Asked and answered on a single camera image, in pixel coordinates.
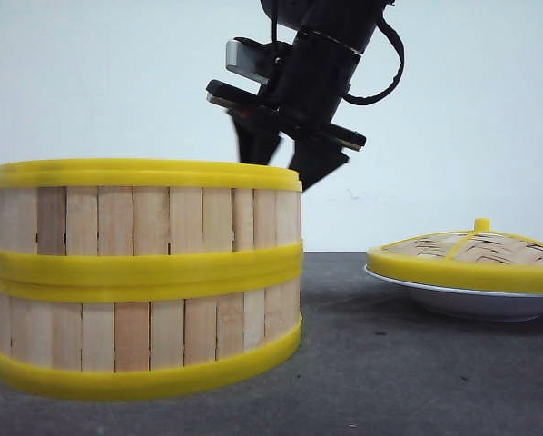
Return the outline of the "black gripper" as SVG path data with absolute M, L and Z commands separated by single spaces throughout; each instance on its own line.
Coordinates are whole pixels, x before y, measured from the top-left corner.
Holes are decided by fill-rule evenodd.
M 291 46 L 257 94 L 218 80 L 211 80 L 206 91 L 209 102 L 231 110 L 242 164 L 269 164 L 280 131 L 300 139 L 289 169 L 298 173 L 306 191 L 350 160 L 341 146 L 359 151 L 366 143 L 362 134 L 331 122 L 350 90 L 360 55 L 315 32 L 299 32 Z M 329 139 L 305 138 L 311 134 Z

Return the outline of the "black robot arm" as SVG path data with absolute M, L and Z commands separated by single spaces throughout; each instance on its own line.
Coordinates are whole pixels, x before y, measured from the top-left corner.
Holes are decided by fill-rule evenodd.
M 293 41 L 228 41 L 227 70 L 260 88 L 252 94 L 211 80 L 207 99 L 232 118 L 243 164 L 269 164 L 280 135 L 287 134 L 294 141 L 289 167 L 309 189 L 348 162 L 344 149 L 360 150 L 366 143 L 364 135 L 333 123 L 339 104 L 375 104 L 400 82 L 397 72 L 375 95 L 350 94 L 350 81 L 374 31 L 382 32 L 400 60 L 404 45 L 385 21 L 387 1 L 263 1 L 261 6 L 273 27 L 295 31 Z

